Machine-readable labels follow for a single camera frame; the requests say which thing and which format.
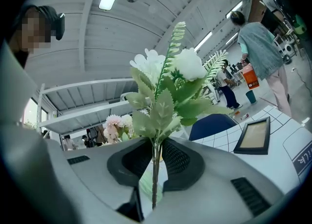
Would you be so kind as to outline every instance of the white sneaker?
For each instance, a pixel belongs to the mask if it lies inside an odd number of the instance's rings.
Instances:
[[[239,109],[239,108],[241,108],[243,105],[242,104],[240,104],[237,108],[235,108],[235,109]]]

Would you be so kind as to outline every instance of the white wooden ceiling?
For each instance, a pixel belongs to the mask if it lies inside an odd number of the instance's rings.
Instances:
[[[213,35],[198,55],[221,48],[237,31],[225,15],[241,0],[116,0],[112,10],[98,8],[100,0],[29,0],[53,6],[65,13],[65,33],[51,48],[39,49],[27,62],[26,71],[40,86],[130,77],[129,61],[144,49],[164,54],[172,27],[186,21],[183,45],[195,47],[209,32]],[[250,11],[250,0],[243,12]],[[156,12],[150,13],[149,6]]]

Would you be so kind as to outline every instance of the blue cushion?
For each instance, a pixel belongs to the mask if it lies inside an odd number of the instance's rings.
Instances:
[[[198,120],[192,127],[190,141],[220,133],[237,125],[229,116],[211,114]]]

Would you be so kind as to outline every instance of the black picture frame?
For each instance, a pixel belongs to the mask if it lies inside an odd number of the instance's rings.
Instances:
[[[265,137],[263,147],[260,148],[241,148],[242,141],[245,137],[246,131],[250,125],[266,122],[266,129],[265,129]],[[254,122],[246,123],[243,129],[242,134],[239,137],[239,140],[233,150],[235,154],[243,154],[243,155],[267,155],[269,149],[269,142],[270,142],[270,117],[266,117],[260,120],[256,120]]]

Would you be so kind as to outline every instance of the teal bucket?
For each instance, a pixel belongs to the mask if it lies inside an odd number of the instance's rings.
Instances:
[[[255,103],[256,102],[256,99],[255,99],[255,96],[254,96],[254,92],[252,90],[250,90],[250,91],[248,91],[246,93],[246,97],[248,98],[250,103]]]

